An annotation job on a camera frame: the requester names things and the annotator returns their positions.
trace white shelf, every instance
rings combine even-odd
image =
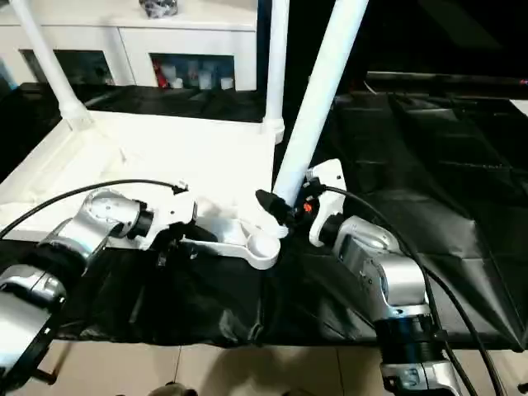
[[[257,31],[257,0],[178,0],[175,16],[149,19],[139,0],[33,0],[43,26],[111,26],[212,31]],[[19,26],[10,6],[0,26]]]
[[[250,222],[261,216],[255,191],[271,189],[275,150],[275,136],[263,134],[261,124],[90,113],[97,121],[93,130],[74,133],[61,121],[0,184],[2,227],[51,196],[121,178],[185,181],[198,200],[199,216],[236,215]],[[112,189],[152,207],[172,196],[159,186]],[[85,196],[43,210],[7,237],[41,240],[60,221],[74,215]]]

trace white cabinet door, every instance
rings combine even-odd
[[[135,84],[120,32],[115,27],[44,26],[49,45],[62,51],[99,51],[115,85]],[[20,26],[0,26],[0,57],[15,83],[35,82],[21,50],[31,50],[31,43]]]
[[[234,61],[237,91],[257,88],[255,31],[120,28],[134,79],[157,87],[151,54],[228,55]]]

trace cable connector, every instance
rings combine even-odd
[[[178,194],[181,194],[182,192],[189,191],[189,185],[183,181],[180,181],[180,184],[175,184],[171,186],[172,194],[177,196]]]
[[[321,183],[318,177],[314,177],[303,184],[303,189],[300,194],[303,196],[304,200],[311,201],[318,198],[325,191],[326,186]]]

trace glass cabinet door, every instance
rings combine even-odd
[[[234,88],[234,59],[229,55],[150,54],[156,81],[163,88]]]
[[[39,83],[47,83],[33,49],[20,49],[31,72]],[[102,51],[56,49],[55,55],[72,84],[115,85]]]

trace black fabric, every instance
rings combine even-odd
[[[256,93],[84,87],[78,95],[94,110],[250,122],[259,121],[264,108]],[[286,140],[296,109],[286,104]],[[0,148],[4,177],[58,119],[50,92],[35,84],[0,101],[1,120],[14,114],[28,116],[2,128],[15,146]],[[348,189],[412,241],[454,289],[490,348],[526,346],[527,122],[507,101],[338,97],[313,159],[342,161]],[[277,147],[275,173],[284,149]],[[376,221],[353,205],[346,214]],[[0,271],[31,247],[0,242]],[[156,252],[105,251],[68,302],[59,335],[222,347],[375,342],[373,328],[355,313],[351,274],[305,236],[283,241],[269,271],[239,259],[190,261],[177,253],[167,266],[156,262]],[[450,341],[473,347],[446,295],[434,283],[433,290]]]

